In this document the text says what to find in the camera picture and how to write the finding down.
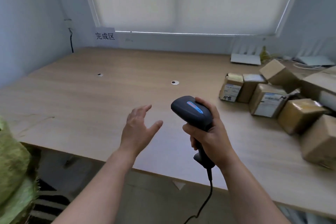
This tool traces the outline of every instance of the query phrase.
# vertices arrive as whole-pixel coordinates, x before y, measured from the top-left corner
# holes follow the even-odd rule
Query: cardboard box
[[[272,85],[282,86],[287,93],[300,87],[300,79],[277,60],[272,60],[261,68],[260,73]]]
[[[243,84],[244,79],[241,74],[228,73],[219,92],[219,98],[221,100],[235,102]]]
[[[302,80],[301,94],[336,111],[336,66]]]
[[[259,83],[267,83],[261,74],[243,74],[244,84],[240,90],[237,102],[248,103]]]
[[[300,138],[301,153],[306,161],[325,167],[336,160],[336,118],[322,115]]]
[[[303,133],[327,110],[309,98],[289,100],[279,114],[278,123],[288,134]]]
[[[287,98],[288,94],[281,86],[260,83],[250,100],[250,113],[265,117],[277,117]]]

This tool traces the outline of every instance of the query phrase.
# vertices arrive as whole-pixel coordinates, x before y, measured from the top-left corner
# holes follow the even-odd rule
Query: white router
[[[296,61],[302,62],[307,66],[333,66],[335,63],[325,56],[296,57]]]
[[[231,54],[231,62],[250,65],[261,65],[259,55]]]

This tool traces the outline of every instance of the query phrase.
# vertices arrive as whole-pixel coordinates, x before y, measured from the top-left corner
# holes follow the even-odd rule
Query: barcode
[[[271,97],[265,97],[265,99],[269,99],[269,100],[276,100],[276,101],[279,101],[278,98],[271,98]]]

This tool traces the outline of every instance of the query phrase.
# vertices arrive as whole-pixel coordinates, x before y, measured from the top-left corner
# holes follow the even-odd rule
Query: right hand
[[[228,161],[236,156],[236,153],[231,146],[225,126],[219,117],[219,112],[216,106],[208,101],[199,97],[196,97],[195,100],[210,110],[213,118],[212,128],[205,132],[190,124],[185,124],[183,130],[190,135],[191,146],[194,150],[197,150],[195,141],[197,140],[202,144],[205,153],[216,166],[219,168],[225,167]]]

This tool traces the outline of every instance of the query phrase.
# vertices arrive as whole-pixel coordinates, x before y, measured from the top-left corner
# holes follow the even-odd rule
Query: wooden desk
[[[302,160],[297,139],[276,120],[218,98],[226,73],[259,68],[224,55],[87,48],[1,89],[0,114],[20,141],[105,161],[119,146],[128,113],[151,103],[146,124],[164,124],[134,168],[208,185],[184,122],[170,110],[180,96],[200,96],[217,105],[233,148],[274,201],[336,216],[336,173]],[[217,167],[213,184],[227,189]]]

